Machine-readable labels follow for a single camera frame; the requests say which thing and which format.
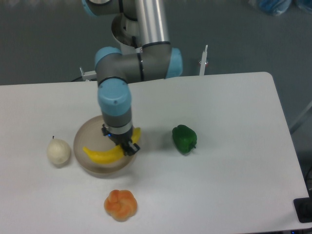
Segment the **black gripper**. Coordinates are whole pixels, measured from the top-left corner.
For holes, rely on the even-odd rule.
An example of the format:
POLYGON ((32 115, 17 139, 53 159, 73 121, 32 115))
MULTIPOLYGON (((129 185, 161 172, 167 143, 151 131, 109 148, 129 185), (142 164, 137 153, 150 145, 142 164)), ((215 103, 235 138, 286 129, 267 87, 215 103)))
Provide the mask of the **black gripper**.
POLYGON ((129 124, 115 128, 104 123, 101 131, 103 135, 108 137, 115 145, 121 144, 125 156, 133 156, 140 150, 140 147, 131 140, 133 128, 133 125, 129 124))

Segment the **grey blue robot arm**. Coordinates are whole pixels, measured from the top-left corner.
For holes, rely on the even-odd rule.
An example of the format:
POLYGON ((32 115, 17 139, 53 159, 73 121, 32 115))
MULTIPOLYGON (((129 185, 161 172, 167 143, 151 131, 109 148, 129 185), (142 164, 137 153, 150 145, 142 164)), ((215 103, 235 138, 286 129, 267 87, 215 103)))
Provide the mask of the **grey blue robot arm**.
POLYGON ((139 146, 132 139, 129 84, 180 76, 181 52, 171 46, 161 0, 84 0, 82 5, 96 17, 114 14, 121 32, 118 40, 134 49, 124 54, 118 48, 104 47, 95 55, 102 132, 121 147, 123 155, 132 156, 139 146))

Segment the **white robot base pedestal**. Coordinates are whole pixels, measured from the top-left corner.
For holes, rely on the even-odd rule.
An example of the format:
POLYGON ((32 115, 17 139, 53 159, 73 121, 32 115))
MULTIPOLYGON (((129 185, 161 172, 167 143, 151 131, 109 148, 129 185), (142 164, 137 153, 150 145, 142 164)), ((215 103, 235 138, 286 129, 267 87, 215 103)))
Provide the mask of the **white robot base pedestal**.
POLYGON ((131 20, 123 13, 120 13, 113 19, 111 29, 123 55, 142 52, 139 24, 137 21, 131 20))

